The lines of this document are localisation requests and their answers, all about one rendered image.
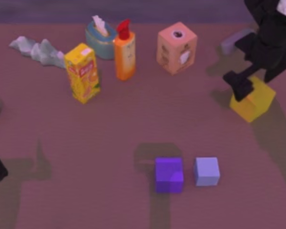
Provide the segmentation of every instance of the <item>light blue cube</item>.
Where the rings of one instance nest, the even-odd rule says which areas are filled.
[[[196,186],[216,186],[220,178],[217,157],[198,157],[194,164]]]

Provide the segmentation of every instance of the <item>purple wall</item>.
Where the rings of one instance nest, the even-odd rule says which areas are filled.
[[[0,22],[248,22],[243,0],[0,0]]]

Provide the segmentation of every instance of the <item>brown table surface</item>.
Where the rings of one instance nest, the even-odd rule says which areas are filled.
[[[67,52],[85,25],[0,25],[0,229],[286,229],[286,72],[271,82],[276,100],[251,125],[228,108],[221,76],[243,55],[216,47],[246,25],[189,25],[196,62],[170,76],[155,61],[157,32],[131,25],[137,73],[115,78],[98,61],[102,93],[82,105],[67,74],[8,48],[20,35]],[[184,192],[153,193],[153,158],[182,156]],[[194,186],[193,161],[217,156],[217,187]]]

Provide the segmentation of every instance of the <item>yellow box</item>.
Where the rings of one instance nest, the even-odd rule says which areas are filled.
[[[254,91],[240,102],[233,95],[230,102],[230,108],[249,123],[266,113],[276,96],[276,92],[256,76],[252,76],[250,81]]]
[[[81,43],[65,56],[73,97],[85,104],[100,91],[94,50]]]

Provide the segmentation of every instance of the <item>box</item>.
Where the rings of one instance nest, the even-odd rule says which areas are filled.
[[[114,59],[113,40],[117,36],[117,32],[109,24],[105,23],[105,28],[108,36],[104,37],[95,28],[95,23],[92,21],[88,24],[85,34],[86,42],[94,51],[95,54],[104,60]]]
[[[195,61],[197,35],[178,22],[158,33],[157,62],[172,75]]]
[[[216,157],[198,157],[194,164],[196,186],[216,186],[220,178]]]
[[[100,91],[94,50],[81,43],[64,59],[73,97],[85,104]]]
[[[179,157],[158,157],[155,160],[156,192],[180,193],[183,190],[184,174]]]
[[[267,112],[276,92],[256,76],[251,76],[249,80],[253,83],[254,91],[240,102],[233,95],[230,107],[250,123]]]

